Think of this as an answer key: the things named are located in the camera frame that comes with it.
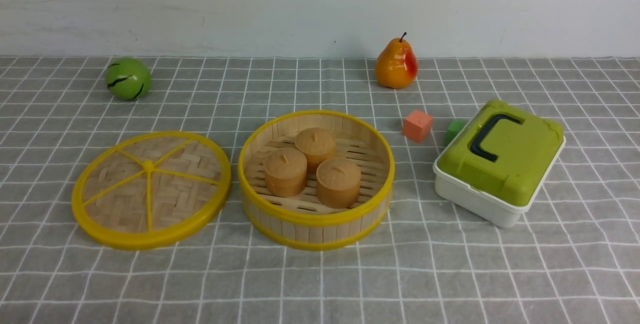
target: orange cube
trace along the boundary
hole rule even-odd
[[[429,135],[434,118],[420,110],[414,110],[404,119],[402,134],[412,141],[422,142]]]

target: toy pear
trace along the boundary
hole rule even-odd
[[[391,40],[375,62],[377,82],[391,89],[404,89],[418,75],[418,60],[411,45],[401,37]]]

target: box handle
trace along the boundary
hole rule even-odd
[[[473,141],[471,141],[470,149],[472,153],[478,155],[479,157],[485,158],[490,162],[496,162],[496,160],[498,160],[498,155],[484,150],[483,148],[480,147],[480,143],[482,143],[482,140],[484,140],[485,137],[489,134],[489,131],[491,131],[491,129],[494,128],[494,126],[500,120],[509,120],[514,123],[517,123],[518,125],[522,124],[522,121],[514,117],[508,116],[506,114],[495,114],[491,119],[489,119],[489,121],[487,121],[487,123],[482,127],[482,129],[480,129],[480,131],[476,134],[476,137],[473,138]]]

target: green lid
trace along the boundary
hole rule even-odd
[[[523,207],[563,141],[558,122],[489,100],[446,148],[438,168],[476,190]]]

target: green block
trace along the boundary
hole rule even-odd
[[[453,119],[451,123],[448,125],[448,129],[446,130],[446,135],[444,137],[444,146],[448,146],[453,139],[462,131],[462,128],[465,127],[466,121],[461,119]]]

